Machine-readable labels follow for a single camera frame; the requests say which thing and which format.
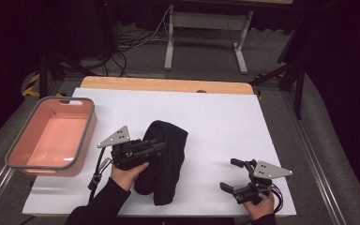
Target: human hand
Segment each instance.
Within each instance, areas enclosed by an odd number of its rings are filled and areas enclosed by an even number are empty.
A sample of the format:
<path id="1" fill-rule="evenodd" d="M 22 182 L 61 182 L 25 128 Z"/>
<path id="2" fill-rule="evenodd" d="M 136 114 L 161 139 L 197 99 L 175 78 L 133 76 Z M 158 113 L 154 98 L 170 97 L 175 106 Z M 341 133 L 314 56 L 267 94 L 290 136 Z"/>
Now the human hand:
<path id="1" fill-rule="evenodd" d="M 145 162 L 143 165 L 134 167 L 128 171 L 122 171 L 112 166 L 111 179 L 123 190 L 130 191 L 133 182 L 137 179 L 139 174 L 147 168 L 147 166 L 148 162 Z"/>
<path id="2" fill-rule="evenodd" d="M 274 213 L 274 195 L 270 191 L 268 199 L 262 200 L 260 203 L 254 205 L 252 202 L 244 202 L 243 205 L 249 212 L 252 220 L 259 219 L 265 215 Z"/>

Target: black fabric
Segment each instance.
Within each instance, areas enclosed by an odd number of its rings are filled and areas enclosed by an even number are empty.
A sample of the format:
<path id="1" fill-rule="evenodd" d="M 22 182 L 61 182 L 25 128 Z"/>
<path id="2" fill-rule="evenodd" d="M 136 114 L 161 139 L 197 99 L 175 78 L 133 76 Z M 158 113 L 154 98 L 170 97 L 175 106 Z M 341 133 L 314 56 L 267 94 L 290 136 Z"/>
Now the black fabric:
<path id="1" fill-rule="evenodd" d="M 154 121 L 145 132 L 144 140 L 157 138 L 159 143 L 166 142 L 167 149 L 159 157 L 151 159 L 134 184 L 134 189 L 142 195 L 154 192 L 154 205 L 164 205 L 173 201 L 176 184 L 185 155 L 188 133 L 173 124 Z"/>
<path id="2" fill-rule="evenodd" d="M 274 214 L 265 215 L 259 219 L 252 220 L 252 225 L 277 225 Z"/>

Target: metal stand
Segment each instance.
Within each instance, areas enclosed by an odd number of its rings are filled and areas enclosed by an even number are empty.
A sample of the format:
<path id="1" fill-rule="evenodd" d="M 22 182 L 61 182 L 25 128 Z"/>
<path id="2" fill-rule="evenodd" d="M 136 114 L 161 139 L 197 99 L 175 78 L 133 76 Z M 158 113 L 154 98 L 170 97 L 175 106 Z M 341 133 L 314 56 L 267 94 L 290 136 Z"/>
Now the metal stand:
<path id="1" fill-rule="evenodd" d="M 242 54 L 242 47 L 244 45 L 245 37 L 248 33 L 248 28 L 253 15 L 253 11 L 248 11 L 247 16 L 225 16 L 205 13 L 187 13 L 174 12 L 174 6 L 170 6 L 169 12 L 169 34 L 168 47 L 166 50 L 165 66 L 166 70 L 172 69 L 173 61 L 173 29 L 178 27 L 190 28 L 207 28 L 207 29 L 224 29 L 224 30 L 240 30 L 241 36 L 237 43 L 233 44 L 236 60 L 238 62 L 239 70 L 242 74 L 247 74 L 248 69 L 245 64 L 244 55 Z M 229 27 L 228 21 L 232 20 L 232 27 Z"/>

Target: white table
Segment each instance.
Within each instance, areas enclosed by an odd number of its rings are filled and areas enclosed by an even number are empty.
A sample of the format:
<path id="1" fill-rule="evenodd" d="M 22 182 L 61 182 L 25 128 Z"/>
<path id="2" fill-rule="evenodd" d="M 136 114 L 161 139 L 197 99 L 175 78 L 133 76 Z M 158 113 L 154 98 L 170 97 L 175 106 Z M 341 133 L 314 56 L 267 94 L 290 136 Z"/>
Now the white table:
<path id="1" fill-rule="evenodd" d="M 247 170 L 231 165 L 230 159 L 261 159 L 280 166 L 254 95 L 78 88 L 73 96 L 91 98 L 96 104 L 97 125 L 82 171 L 74 177 L 39 176 L 25 203 L 24 214 L 67 215 L 75 207 L 87 204 L 87 185 L 98 161 L 97 145 L 123 125 L 128 126 L 132 140 L 141 139 L 155 120 L 183 128 L 188 137 L 173 202 L 154 206 L 152 195 L 142 196 L 132 190 L 119 216 L 243 216 L 247 213 L 244 207 L 219 188 L 219 182 L 236 187 L 249 182 Z M 109 156 L 107 149 L 104 157 Z M 97 193 L 109 175 L 110 170 L 106 170 Z M 295 215 L 285 179 L 275 179 L 274 183 L 284 197 L 278 215 Z"/>

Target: pink plastic bin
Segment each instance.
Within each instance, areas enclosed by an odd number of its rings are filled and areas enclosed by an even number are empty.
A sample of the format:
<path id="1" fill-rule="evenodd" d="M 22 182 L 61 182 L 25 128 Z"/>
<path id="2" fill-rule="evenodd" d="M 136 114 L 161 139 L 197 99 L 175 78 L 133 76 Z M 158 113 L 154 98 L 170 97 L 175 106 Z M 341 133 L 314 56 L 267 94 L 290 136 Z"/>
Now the pink plastic bin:
<path id="1" fill-rule="evenodd" d="M 97 120 L 89 98 L 45 97 L 7 152 L 6 164 L 29 175 L 77 175 Z"/>

